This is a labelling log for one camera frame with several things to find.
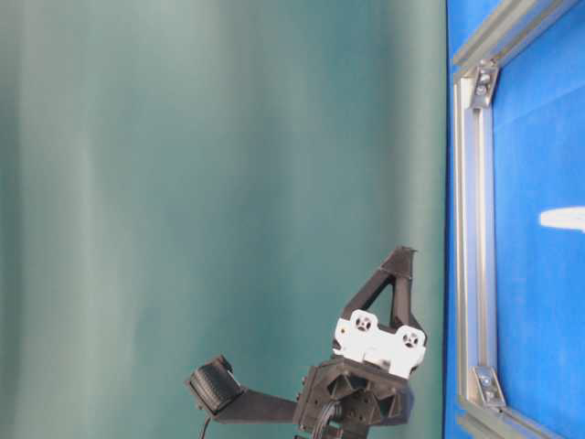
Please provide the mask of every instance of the teal curtain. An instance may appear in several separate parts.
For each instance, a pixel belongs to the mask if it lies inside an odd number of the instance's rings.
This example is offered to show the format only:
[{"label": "teal curtain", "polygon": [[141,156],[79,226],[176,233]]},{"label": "teal curtain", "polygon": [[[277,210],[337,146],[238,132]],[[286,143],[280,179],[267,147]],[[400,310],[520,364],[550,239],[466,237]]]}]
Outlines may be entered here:
[{"label": "teal curtain", "polygon": [[346,300],[406,244],[429,348],[411,423],[371,437],[440,437],[444,14],[3,1],[0,436],[195,437],[183,380],[218,353],[293,398]]}]

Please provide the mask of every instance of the cable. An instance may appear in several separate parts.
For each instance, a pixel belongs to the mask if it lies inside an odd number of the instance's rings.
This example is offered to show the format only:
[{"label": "cable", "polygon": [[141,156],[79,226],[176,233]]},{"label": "cable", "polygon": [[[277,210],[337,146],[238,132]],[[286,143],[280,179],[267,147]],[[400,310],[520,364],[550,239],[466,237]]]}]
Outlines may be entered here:
[{"label": "cable", "polygon": [[205,432],[207,431],[207,427],[209,426],[209,421],[211,421],[211,417],[208,417],[205,422],[203,423],[203,428],[201,429],[201,434],[199,435],[199,439],[205,439]]},{"label": "cable", "polygon": [[327,426],[334,419],[341,417],[341,405],[337,401],[330,401],[323,406],[319,418],[313,429],[313,439],[322,439]]}]

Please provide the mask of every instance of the blue board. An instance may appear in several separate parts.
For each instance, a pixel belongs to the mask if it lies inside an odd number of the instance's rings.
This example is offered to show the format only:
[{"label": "blue board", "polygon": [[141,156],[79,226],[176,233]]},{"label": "blue board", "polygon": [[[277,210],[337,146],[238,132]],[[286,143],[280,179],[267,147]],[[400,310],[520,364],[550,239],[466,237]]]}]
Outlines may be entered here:
[{"label": "blue board", "polygon": [[539,224],[585,206],[585,3],[513,59],[494,102],[498,368],[508,404],[585,437],[585,235]]}]

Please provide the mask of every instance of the bolt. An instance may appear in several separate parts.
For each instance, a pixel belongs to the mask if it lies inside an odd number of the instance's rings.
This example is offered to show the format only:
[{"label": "bolt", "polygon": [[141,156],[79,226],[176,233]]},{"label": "bolt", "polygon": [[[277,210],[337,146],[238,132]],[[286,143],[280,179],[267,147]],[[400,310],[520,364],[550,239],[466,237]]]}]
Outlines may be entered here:
[{"label": "bolt", "polygon": [[492,80],[492,77],[489,74],[487,74],[487,73],[483,73],[482,72],[479,75],[479,83],[480,84],[483,84],[483,85],[489,84],[490,83],[490,80]]},{"label": "bolt", "polygon": [[481,377],[479,377],[479,381],[482,382],[482,385],[485,387],[490,386],[492,384],[492,379],[487,375],[482,375]]}]

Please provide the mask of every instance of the aluminum frame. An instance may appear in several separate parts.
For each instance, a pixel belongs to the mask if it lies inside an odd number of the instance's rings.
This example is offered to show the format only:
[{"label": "aluminum frame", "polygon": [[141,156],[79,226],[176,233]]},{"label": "aluminum frame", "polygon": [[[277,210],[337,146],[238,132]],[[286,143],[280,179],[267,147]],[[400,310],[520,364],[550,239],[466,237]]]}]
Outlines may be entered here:
[{"label": "aluminum frame", "polygon": [[[466,410],[458,422],[473,437],[560,438],[506,405],[486,404],[473,368],[497,370],[491,107],[497,72],[575,3],[504,0],[452,59],[459,68],[452,77],[457,392]],[[484,82],[482,72],[490,73]]]}]

